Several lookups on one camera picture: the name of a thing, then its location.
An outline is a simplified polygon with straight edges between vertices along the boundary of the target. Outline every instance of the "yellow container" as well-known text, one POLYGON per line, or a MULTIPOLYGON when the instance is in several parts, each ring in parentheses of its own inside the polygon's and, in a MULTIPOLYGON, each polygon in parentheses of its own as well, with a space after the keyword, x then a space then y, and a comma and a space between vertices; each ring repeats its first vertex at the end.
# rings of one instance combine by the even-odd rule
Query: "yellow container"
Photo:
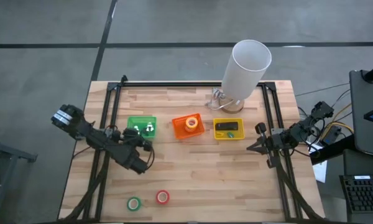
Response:
POLYGON ((214 138, 217 140, 241 140, 244 139, 244 129, 243 129, 243 119, 242 118, 215 118, 213 119, 214 124, 214 138), (216 131, 216 124, 217 123, 224 123, 224 122, 237 122, 237 130, 236 131, 216 131), (232 133, 234 135, 233 138, 228 136, 228 133, 232 133))

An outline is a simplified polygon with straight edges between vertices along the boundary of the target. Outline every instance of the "gray floor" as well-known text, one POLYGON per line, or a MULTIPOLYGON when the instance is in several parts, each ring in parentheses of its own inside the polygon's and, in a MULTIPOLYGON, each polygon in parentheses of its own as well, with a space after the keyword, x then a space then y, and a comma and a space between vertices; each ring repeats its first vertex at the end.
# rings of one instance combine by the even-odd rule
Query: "gray floor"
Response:
MULTIPOLYGON (((99 43, 111 0, 0 0, 0 44, 99 43)), ((373 42, 373 0, 119 0, 108 42, 373 42)), ((348 82, 373 68, 373 47, 270 48, 266 80, 291 80, 296 95, 348 82)), ((0 141, 39 154, 20 162, 1 222, 55 220, 75 144, 50 124, 64 103, 83 107, 98 49, 0 49, 0 141)), ((98 80, 219 80, 231 48, 106 49, 98 80)), ((306 111, 349 87, 297 97, 306 111)), ((344 98, 335 109, 349 103, 344 98)), ((351 117, 343 120, 353 126, 351 117)), ((344 220, 329 162, 318 184, 326 216, 344 220)))

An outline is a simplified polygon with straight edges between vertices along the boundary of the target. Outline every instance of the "wooden table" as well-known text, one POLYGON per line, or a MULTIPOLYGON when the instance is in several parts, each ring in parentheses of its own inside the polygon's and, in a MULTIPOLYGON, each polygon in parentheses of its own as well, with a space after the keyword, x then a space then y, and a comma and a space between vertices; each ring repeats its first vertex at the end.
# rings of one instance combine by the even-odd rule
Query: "wooden table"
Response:
MULTIPOLYGON (((297 103, 290 81, 275 81, 285 127, 299 120, 297 103)), ((87 121, 99 121, 107 82, 92 82, 85 106, 87 121)), ((154 139, 155 163, 145 174, 137 175, 111 160, 103 203, 102 222, 261 222, 284 221, 275 169, 267 167, 267 157, 246 151, 258 135, 254 126, 267 122, 262 90, 257 88, 245 100, 238 114, 226 114, 205 107, 211 98, 210 87, 123 87, 116 125, 124 129, 127 117, 157 117, 154 139), (175 139, 172 119, 200 113, 205 133, 189 139, 175 139), (242 118, 246 138, 242 141, 214 139, 213 118, 242 118), (158 190, 170 192, 170 202, 155 201, 158 190), (130 212, 129 197, 142 200, 142 208, 130 212)), ((272 117, 277 124, 270 98, 272 117)), ((107 124, 112 109, 109 108, 107 124)), ((86 143, 76 145, 75 153, 86 143)), ((148 152, 141 152, 147 160, 148 152)), ((60 218, 67 216, 87 190, 94 150, 78 155, 72 162, 60 218)), ((311 161, 297 153, 292 156, 297 187, 306 201, 324 216, 311 161)), ((290 209, 293 211, 289 194, 290 209)), ((91 214, 95 211, 93 199, 91 214)))

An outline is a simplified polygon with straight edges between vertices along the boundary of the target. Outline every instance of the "green container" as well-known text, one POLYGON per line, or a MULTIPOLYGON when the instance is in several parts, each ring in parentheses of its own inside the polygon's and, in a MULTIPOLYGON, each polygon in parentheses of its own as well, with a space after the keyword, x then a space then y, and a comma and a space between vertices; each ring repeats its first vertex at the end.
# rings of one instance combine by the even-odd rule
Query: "green container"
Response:
POLYGON ((138 127, 138 130, 144 138, 154 138, 156 134, 156 117, 154 116, 130 116, 127 120, 127 127, 134 128, 138 127), (153 126, 152 131, 146 131, 148 124, 151 123, 153 126))

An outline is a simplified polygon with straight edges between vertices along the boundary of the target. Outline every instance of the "black keyboard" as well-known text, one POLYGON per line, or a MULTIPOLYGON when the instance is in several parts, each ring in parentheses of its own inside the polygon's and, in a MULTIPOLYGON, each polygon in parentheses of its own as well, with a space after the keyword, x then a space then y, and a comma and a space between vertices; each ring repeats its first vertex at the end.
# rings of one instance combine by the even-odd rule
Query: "black keyboard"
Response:
POLYGON ((341 175, 341 185, 351 213, 373 213, 373 175, 341 175))

